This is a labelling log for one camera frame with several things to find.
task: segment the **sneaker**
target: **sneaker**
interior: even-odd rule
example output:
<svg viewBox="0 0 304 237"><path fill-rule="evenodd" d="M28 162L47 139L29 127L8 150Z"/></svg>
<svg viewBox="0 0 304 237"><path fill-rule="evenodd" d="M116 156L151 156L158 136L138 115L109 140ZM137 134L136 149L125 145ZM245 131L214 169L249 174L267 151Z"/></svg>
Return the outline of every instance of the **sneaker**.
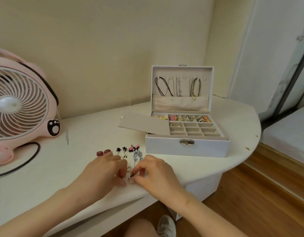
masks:
<svg viewBox="0 0 304 237"><path fill-rule="evenodd" d="M156 233L160 237L176 237L176 227L174 220L168 215L161 217Z"/></svg>

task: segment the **fan center hub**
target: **fan center hub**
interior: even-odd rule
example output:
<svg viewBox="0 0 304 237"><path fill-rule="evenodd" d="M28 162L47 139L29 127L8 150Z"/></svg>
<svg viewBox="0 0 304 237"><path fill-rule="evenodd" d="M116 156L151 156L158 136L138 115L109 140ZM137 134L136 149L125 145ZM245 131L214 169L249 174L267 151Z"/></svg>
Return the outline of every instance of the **fan center hub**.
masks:
<svg viewBox="0 0 304 237"><path fill-rule="evenodd" d="M12 114L22 108L22 103L14 96L2 96L0 98L0 112Z"/></svg>

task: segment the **gold necklace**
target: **gold necklace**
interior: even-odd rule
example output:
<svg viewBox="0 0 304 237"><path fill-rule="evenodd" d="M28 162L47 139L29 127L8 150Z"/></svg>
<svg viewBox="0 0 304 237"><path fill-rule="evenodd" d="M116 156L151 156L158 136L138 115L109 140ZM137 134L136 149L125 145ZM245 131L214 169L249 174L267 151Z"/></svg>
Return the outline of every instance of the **gold necklace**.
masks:
<svg viewBox="0 0 304 237"><path fill-rule="evenodd" d="M200 78L199 78L199 89L198 89L198 94L195 95L194 94L194 88L195 88L195 82L196 82L197 78L193 80L193 82L191 83L192 84L192 95L193 95L193 100L196 100L196 97L199 96L199 93L200 93Z"/></svg>

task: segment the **bed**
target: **bed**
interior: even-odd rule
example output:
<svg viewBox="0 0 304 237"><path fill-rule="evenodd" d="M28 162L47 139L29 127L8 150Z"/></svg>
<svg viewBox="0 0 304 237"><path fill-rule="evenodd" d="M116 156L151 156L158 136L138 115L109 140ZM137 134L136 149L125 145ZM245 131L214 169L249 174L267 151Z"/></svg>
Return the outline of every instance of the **bed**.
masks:
<svg viewBox="0 0 304 237"><path fill-rule="evenodd" d="M266 128L260 141L304 164L304 107Z"/></svg>

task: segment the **jewelry box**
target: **jewelry box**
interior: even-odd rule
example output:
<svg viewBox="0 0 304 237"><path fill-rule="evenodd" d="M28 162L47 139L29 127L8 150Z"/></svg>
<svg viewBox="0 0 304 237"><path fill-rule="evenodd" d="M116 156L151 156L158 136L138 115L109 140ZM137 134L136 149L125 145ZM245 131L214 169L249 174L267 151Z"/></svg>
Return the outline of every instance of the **jewelry box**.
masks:
<svg viewBox="0 0 304 237"><path fill-rule="evenodd" d="M152 66L150 116L124 113L119 127L146 132L146 153L225 157L229 138L210 116L213 75L213 67Z"/></svg>

